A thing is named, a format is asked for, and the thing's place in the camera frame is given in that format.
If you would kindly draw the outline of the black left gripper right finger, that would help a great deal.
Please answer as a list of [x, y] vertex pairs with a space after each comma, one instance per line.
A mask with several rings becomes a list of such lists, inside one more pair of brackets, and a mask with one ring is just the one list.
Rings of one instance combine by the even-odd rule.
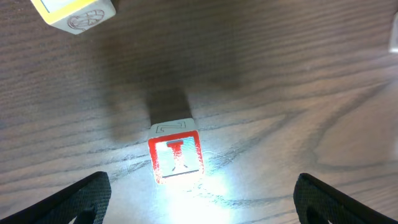
[[293, 198], [301, 224], [397, 224], [308, 173], [299, 175]]

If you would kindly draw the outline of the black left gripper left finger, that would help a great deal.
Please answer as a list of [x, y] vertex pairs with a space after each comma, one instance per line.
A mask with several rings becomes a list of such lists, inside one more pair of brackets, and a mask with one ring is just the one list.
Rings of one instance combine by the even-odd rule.
[[102, 224], [111, 198], [106, 172], [95, 172], [67, 188], [1, 220], [1, 224]]

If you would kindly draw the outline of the red letter I block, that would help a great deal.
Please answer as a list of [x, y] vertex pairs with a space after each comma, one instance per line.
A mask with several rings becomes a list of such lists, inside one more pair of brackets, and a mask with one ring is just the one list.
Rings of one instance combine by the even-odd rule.
[[200, 138], [193, 118], [152, 125], [147, 143], [158, 184], [196, 181], [204, 176]]

